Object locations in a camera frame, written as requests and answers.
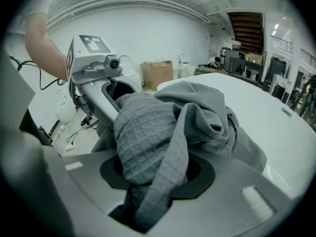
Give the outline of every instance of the forearm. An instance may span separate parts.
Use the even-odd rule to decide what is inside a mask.
[[[67,80],[66,56],[60,52],[47,33],[47,15],[27,17],[25,47],[31,59],[47,73]]]

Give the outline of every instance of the table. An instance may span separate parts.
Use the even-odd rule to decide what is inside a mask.
[[[316,134],[297,113],[260,88],[219,73],[164,82],[158,90],[182,80],[222,91],[240,126],[267,156],[263,175],[290,198],[305,192],[315,174]]]

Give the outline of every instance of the staircase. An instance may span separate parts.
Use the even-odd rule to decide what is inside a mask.
[[[231,12],[228,16],[235,33],[235,40],[241,42],[241,51],[262,54],[264,43],[262,14]]]

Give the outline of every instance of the black cable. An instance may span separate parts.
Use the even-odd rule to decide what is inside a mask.
[[[20,65],[20,70],[21,70],[21,68],[24,66],[24,65],[27,65],[27,66],[33,66],[33,67],[36,67],[36,68],[38,68],[39,69],[39,88],[41,89],[41,90],[45,90],[45,89],[47,89],[48,87],[50,87],[53,83],[55,83],[55,82],[57,82],[57,84],[59,85],[59,86],[63,86],[65,83],[66,83],[66,81],[64,81],[64,80],[60,80],[60,79],[56,79],[56,80],[54,80],[54,81],[52,81],[51,83],[49,83],[47,86],[45,86],[44,88],[42,88],[41,87],[41,68],[39,67],[39,66],[37,66],[37,65],[33,65],[33,64],[28,64],[28,63],[34,63],[33,61],[25,61],[25,62],[22,62],[21,63],[21,65]]]
[[[75,138],[78,136],[78,133],[79,133],[83,128],[84,128],[84,127],[82,127],[80,130],[78,130],[77,132],[73,133],[70,137],[68,137],[68,139],[66,140],[66,142],[67,142],[67,143],[70,142],[71,138],[75,135],[74,138],[73,138],[73,140],[72,140],[72,142],[71,142],[71,145],[73,145]]]
[[[55,82],[56,82],[59,86],[63,86],[63,85],[66,83],[66,81],[64,81],[64,80],[56,79],[56,80],[52,81],[50,84],[48,84],[47,86],[45,86],[44,88],[42,88],[42,87],[41,87],[41,68],[40,68],[39,66],[37,66],[34,61],[24,61],[24,62],[20,62],[18,59],[14,58],[13,56],[9,56],[9,58],[10,58],[11,60],[13,60],[13,61],[16,62],[16,64],[18,65],[18,67],[17,67],[17,70],[18,70],[18,71],[20,71],[24,65],[28,65],[28,66],[33,66],[33,67],[39,68],[39,88],[40,88],[41,90],[47,89],[48,87],[50,87],[50,86],[51,86],[53,83],[55,83]]]
[[[21,62],[18,59],[14,58],[13,56],[9,56],[9,58],[15,61],[18,66],[20,66]]]

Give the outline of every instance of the camera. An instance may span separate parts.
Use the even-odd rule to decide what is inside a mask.
[[[108,55],[105,60],[106,66],[111,69],[117,69],[119,67],[119,63],[120,59],[111,55]]]

